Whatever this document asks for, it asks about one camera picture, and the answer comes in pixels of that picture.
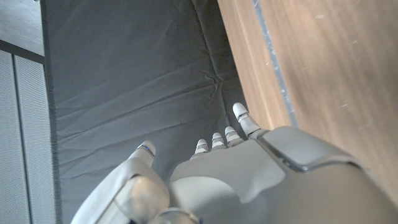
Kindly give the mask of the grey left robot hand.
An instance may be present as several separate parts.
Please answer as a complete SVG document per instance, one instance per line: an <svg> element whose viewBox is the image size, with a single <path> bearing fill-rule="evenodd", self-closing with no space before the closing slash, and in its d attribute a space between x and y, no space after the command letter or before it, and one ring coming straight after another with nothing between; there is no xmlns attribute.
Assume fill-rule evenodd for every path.
<svg viewBox="0 0 398 224"><path fill-rule="evenodd" d="M241 104L169 180L143 142L90 193L73 223L396 223L397 205L351 154L300 129L262 129Z"/></svg>

